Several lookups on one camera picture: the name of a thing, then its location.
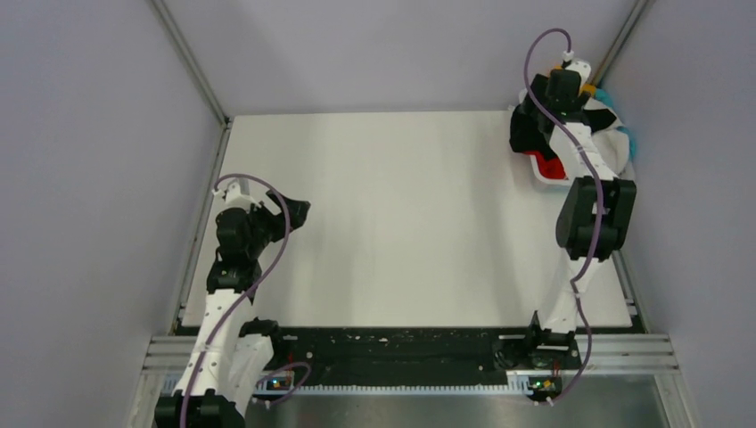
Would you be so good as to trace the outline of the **black t-shirt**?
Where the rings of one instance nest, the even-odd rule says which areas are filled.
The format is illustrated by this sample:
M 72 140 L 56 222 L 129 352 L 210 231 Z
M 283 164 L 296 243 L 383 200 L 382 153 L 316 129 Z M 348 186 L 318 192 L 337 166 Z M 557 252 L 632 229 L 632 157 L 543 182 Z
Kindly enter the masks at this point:
M 539 154 L 545 161 L 557 158 L 546 138 L 538 129 L 538 123 L 517 105 L 510 121 L 509 144 L 513 152 L 522 154 Z

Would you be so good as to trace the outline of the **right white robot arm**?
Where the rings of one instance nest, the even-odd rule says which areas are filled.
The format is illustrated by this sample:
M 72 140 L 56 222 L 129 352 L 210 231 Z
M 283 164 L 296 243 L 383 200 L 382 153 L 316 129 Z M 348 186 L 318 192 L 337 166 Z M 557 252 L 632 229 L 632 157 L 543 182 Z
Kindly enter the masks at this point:
M 587 65 L 564 63 L 526 78 L 509 126 L 511 150 L 530 158 L 535 173 L 555 171 L 563 199 L 555 214 L 561 265 L 534 309 L 521 339 L 494 350 L 503 368 L 577 368 L 584 364 L 579 330 L 592 334 L 603 309 L 593 309 L 610 257 L 627 239 L 637 185 L 619 175 L 596 143 L 617 122 L 612 111 L 592 104 Z

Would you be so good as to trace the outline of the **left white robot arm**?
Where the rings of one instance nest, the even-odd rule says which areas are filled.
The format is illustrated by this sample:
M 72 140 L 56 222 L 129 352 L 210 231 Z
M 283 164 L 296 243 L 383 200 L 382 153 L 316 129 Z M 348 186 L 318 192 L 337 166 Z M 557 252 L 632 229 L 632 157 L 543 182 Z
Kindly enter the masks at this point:
M 215 217 L 217 247 L 206 279 L 204 316 L 177 385 L 158 399 L 159 427 L 244 427 L 246 408 L 265 368 L 284 361 L 286 346 L 274 337 L 277 324 L 261 320 L 253 301 L 268 271 L 259 258 L 271 243 L 286 245 L 311 207 L 269 190 L 279 208 L 233 188 Z

